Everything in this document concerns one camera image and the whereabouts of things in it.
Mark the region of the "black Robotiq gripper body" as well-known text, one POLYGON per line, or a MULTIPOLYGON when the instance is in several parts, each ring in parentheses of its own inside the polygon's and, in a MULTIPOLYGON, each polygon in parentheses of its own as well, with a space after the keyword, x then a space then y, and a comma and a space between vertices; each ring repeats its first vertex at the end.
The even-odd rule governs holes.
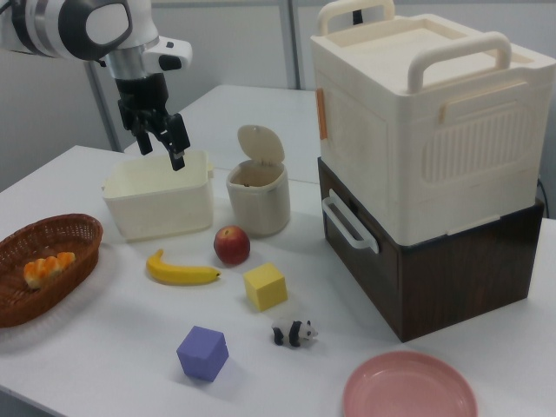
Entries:
POLYGON ((167 131, 172 116, 166 110, 169 99, 162 73, 134 80, 116 79, 120 99, 118 107, 126 130, 167 131))

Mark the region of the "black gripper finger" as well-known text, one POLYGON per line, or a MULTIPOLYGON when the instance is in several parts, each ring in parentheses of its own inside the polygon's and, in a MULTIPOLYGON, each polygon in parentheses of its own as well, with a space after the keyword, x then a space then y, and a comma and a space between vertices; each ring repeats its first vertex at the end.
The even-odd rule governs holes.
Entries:
POLYGON ((145 156, 153 151, 149 134, 143 127, 139 127, 136 132, 136 142, 142 156, 145 156))
POLYGON ((184 152, 190 147, 190 140, 182 116, 180 114, 157 116, 153 134, 167 150, 172 169, 174 171, 183 169, 184 152))

